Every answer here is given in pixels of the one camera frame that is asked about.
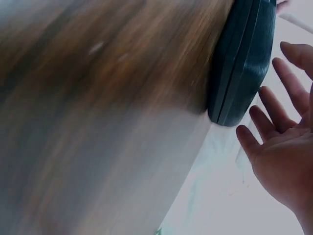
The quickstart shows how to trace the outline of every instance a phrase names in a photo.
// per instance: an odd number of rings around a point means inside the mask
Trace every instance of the skin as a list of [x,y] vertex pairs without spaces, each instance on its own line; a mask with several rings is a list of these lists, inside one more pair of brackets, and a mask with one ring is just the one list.
[[[283,42],[281,50],[313,80],[313,47]],[[237,128],[237,137],[263,187],[295,213],[305,235],[313,235],[313,86],[306,92],[283,60],[275,58],[273,66],[301,121],[289,119],[274,93],[262,87],[259,95],[271,120],[257,106],[249,112],[264,143],[245,126]]]
[[290,4],[291,0],[277,0],[277,13],[282,13]]

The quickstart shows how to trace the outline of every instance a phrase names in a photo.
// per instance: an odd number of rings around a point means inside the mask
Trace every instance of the palm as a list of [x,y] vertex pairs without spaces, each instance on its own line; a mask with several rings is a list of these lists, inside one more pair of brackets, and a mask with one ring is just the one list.
[[[313,47],[282,45],[282,51],[288,60],[313,78]],[[313,88],[311,94],[308,93],[281,59],[275,58],[273,66],[301,121],[289,119],[273,92],[262,87],[259,95],[271,121],[257,106],[249,112],[264,144],[260,145],[244,126],[238,127],[237,135],[264,188],[292,209],[305,208],[313,197],[313,193],[307,191],[313,182]]]

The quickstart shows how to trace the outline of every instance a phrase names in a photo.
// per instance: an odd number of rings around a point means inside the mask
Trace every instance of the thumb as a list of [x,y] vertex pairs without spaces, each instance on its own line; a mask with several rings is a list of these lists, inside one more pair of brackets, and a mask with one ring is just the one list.
[[285,57],[298,68],[304,70],[313,80],[313,47],[306,44],[281,43]]

